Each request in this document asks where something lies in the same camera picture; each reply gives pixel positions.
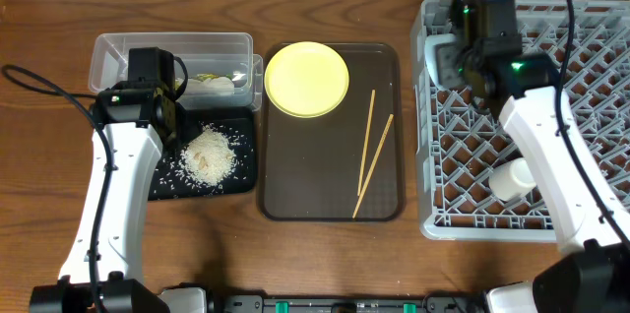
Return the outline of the blue bowl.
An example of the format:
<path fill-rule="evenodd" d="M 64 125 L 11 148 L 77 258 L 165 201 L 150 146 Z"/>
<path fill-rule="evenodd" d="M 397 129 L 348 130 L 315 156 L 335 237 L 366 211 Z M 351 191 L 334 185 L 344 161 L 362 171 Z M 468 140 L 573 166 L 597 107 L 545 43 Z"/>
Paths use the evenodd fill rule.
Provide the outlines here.
<path fill-rule="evenodd" d="M 433 82 L 434 85 L 435 85 L 435 83 L 434 83 L 434 79 L 433 79 L 433 73 L 434 73 L 434 68 L 435 68 L 435 62 L 434 62 L 433 47 L 441 39 L 451 40 L 451 39 L 456 39 L 456 36 L 454 34 L 452 34 L 452 33 L 430 35 L 430 36 L 428 36 L 426 38 L 425 43 L 424 43 L 425 67 L 427 69 L 428 76 L 430 77 L 430 79 L 431 79 L 431 81 Z"/>

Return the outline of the yellow-green snack wrapper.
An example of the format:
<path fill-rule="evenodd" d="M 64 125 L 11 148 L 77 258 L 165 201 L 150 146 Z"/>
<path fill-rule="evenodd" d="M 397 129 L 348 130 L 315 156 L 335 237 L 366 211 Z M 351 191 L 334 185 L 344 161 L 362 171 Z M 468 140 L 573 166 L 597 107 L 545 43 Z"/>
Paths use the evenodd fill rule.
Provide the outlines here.
<path fill-rule="evenodd" d="M 206 73 L 196 74 L 190 77 L 184 94 L 212 94 L 223 96 L 244 94 L 247 91 L 248 85 L 244 74 L 218 75 Z"/>

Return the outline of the white rice pile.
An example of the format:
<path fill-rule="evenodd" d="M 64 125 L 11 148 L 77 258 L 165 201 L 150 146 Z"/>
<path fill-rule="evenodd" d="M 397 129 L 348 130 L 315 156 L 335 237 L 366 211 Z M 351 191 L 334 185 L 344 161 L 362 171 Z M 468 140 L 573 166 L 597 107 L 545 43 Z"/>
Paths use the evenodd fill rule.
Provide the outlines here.
<path fill-rule="evenodd" d="M 157 184 L 174 190 L 176 184 L 187 190 L 221 189 L 239 165 L 237 147 L 244 145 L 244 136 L 231 127 L 202 126 L 199 136 L 168 155 L 158 165 Z"/>

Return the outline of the white cup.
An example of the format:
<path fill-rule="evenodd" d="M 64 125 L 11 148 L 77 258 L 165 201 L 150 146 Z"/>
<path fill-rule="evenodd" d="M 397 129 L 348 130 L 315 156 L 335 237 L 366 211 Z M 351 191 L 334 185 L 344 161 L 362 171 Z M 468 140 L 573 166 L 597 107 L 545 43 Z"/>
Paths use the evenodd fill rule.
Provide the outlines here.
<path fill-rule="evenodd" d="M 499 200 L 509 202 L 530 193 L 536 182 L 526 160 L 519 157 L 494 168 L 488 185 Z"/>

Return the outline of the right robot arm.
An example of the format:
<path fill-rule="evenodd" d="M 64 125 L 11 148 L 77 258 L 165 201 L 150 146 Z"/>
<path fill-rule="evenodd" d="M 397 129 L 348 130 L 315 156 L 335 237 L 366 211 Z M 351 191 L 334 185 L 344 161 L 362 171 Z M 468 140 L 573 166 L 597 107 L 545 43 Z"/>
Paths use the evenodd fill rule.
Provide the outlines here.
<path fill-rule="evenodd" d="M 525 159 L 561 259 L 530 282 L 495 287 L 488 312 L 626 312 L 629 213 L 601 174 L 564 91 L 568 65 L 526 54 L 515 0 L 452 0 L 455 39 L 435 47 L 439 86 L 468 86 Z"/>

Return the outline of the wooden chopstick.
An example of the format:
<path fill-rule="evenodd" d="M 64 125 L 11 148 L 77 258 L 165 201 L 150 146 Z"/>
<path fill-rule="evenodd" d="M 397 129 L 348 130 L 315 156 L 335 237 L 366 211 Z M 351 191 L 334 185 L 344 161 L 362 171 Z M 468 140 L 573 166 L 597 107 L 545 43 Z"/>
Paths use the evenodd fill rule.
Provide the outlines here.
<path fill-rule="evenodd" d="M 374 155 L 373 160 L 372 160 L 372 162 L 370 164 L 370 167 L 368 169 L 365 181 L 363 183 L 363 187 L 361 188 L 361 191 L 359 192 L 358 200 L 357 200 L 357 203 L 355 205 L 354 211 L 352 213 L 352 219 L 356 219 L 356 217 L 357 217 L 358 211 L 359 211 L 359 209 L 361 207 L 361 204 L 363 202 L 365 193 L 367 192 L 369 183 L 371 181 L 371 178 L 372 178 L 372 175 L 374 173 L 374 170 L 375 170 L 376 164 L 378 162 L 378 159 L 379 159 L 379 157 L 381 155 L 383 146 L 384 146 L 385 141 L 387 139 L 387 136 L 388 136 L 389 130 L 391 128 L 391 125 L 393 123 L 393 120 L 394 120 L 394 114 L 390 114 L 389 117 L 388 117 L 387 123 L 386 123 L 386 125 L 384 127 L 384 130 L 382 132 L 381 138 L 379 140 L 379 144 L 378 144 L 377 149 L 375 151 L 375 155 Z"/>
<path fill-rule="evenodd" d="M 369 108 L 368 108 L 363 148 L 362 148 L 362 154 L 361 154 L 360 169 L 359 169 L 359 175 L 358 175 L 357 198 L 360 196 L 362 186 L 363 186 L 363 175 L 364 175 L 365 162 L 366 162 L 366 156 L 367 156 L 367 150 L 368 150 L 368 144 L 369 144 L 369 138 L 370 138 L 371 121 L 372 121 L 372 115 L 373 115 L 375 94 L 376 94 L 376 91 L 372 90 L 370 94 Z"/>

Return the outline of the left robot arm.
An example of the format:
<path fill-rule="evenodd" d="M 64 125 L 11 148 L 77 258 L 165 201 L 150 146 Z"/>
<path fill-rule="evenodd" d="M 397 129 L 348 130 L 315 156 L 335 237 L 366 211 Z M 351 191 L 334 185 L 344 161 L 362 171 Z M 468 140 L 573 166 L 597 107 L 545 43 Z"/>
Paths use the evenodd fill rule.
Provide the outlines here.
<path fill-rule="evenodd" d="M 158 47 L 132 48 L 126 80 L 85 108 L 34 75 L 43 93 L 59 95 L 94 129 L 93 168 L 81 222 L 57 283 L 33 289 L 31 312 L 209 312 L 205 289 L 181 284 L 155 294 L 143 284 L 142 236 L 154 172 L 165 146 L 177 141 L 175 81 L 183 62 Z"/>

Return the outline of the yellow plate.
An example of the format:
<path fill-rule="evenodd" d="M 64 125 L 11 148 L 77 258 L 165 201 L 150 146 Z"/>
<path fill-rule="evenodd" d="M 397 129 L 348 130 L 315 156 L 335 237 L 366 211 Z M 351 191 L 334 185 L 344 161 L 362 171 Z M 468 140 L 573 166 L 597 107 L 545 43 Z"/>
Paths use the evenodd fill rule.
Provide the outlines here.
<path fill-rule="evenodd" d="M 290 43 L 270 59 L 264 76 L 270 102 L 283 113 L 315 118 L 344 100 L 349 70 L 339 52 L 319 42 Z"/>

